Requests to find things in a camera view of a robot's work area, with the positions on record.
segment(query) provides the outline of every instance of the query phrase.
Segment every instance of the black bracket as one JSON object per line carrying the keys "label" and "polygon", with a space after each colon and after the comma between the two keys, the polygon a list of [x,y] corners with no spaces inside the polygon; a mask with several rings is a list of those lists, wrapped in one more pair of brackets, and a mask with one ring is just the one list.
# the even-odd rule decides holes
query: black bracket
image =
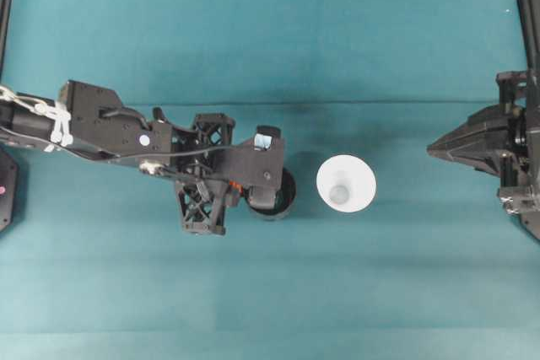
{"label": "black bracket", "polygon": [[9,11],[11,0],[0,0],[0,79],[2,78],[3,57],[8,38]]}

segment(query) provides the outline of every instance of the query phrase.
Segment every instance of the teal table surface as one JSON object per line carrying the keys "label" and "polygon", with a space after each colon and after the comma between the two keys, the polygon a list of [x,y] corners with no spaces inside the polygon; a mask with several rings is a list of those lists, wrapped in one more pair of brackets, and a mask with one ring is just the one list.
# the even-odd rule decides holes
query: teal table surface
{"label": "teal table surface", "polygon": [[129,104],[495,100],[516,0],[13,0],[3,82]]}
{"label": "teal table surface", "polygon": [[[540,244],[498,180],[425,147],[522,69],[515,0],[13,0],[3,82],[110,86],[180,125],[283,128],[298,197],[281,222],[181,231],[172,184],[63,153],[20,163],[0,234],[0,359],[523,359],[540,350]],[[365,211],[319,165],[375,171]]]}

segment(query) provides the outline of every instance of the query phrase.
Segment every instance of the black plastic part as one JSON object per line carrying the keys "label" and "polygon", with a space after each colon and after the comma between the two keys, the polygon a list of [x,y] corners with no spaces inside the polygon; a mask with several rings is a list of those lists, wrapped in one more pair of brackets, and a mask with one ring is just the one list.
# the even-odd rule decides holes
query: black plastic part
{"label": "black plastic part", "polygon": [[0,148],[0,231],[12,221],[18,172],[13,158]]}
{"label": "black plastic part", "polygon": [[293,175],[288,170],[283,168],[281,188],[276,193],[276,204],[274,208],[270,210],[262,210],[252,207],[249,202],[249,194],[246,195],[246,202],[250,207],[250,210],[258,217],[268,221],[273,221],[282,219],[290,213],[295,198],[296,182],[294,181]]}
{"label": "black plastic part", "polygon": [[281,138],[281,129],[276,126],[258,126],[256,128],[257,134],[268,135],[273,138]]}
{"label": "black plastic part", "polygon": [[540,0],[517,0],[529,68],[538,64],[540,52]]}
{"label": "black plastic part", "polygon": [[8,37],[9,10],[11,0],[0,0],[0,79],[2,78],[3,56]]}

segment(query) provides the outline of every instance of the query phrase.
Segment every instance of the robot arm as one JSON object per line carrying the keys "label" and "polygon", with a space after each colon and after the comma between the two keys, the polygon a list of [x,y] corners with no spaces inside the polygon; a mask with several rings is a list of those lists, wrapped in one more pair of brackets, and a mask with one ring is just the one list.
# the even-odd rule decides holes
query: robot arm
{"label": "robot arm", "polygon": [[[86,83],[67,82],[58,101],[5,87],[0,91],[0,142],[63,150],[171,180],[188,232],[223,235],[225,208],[242,197],[252,210],[271,218],[287,212],[294,199],[278,128],[259,126],[254,137],[233,145],[235,121],[224,114],[197,115],[183,128],[169,122],[159,107],[147,121],[124,106],[115,91]],[[5,156],[0,159],[8,164]],[[4,197],[0,201],[8,202]],[[8,221],[0,229],[11,220],[9,204],[5,209]]]}

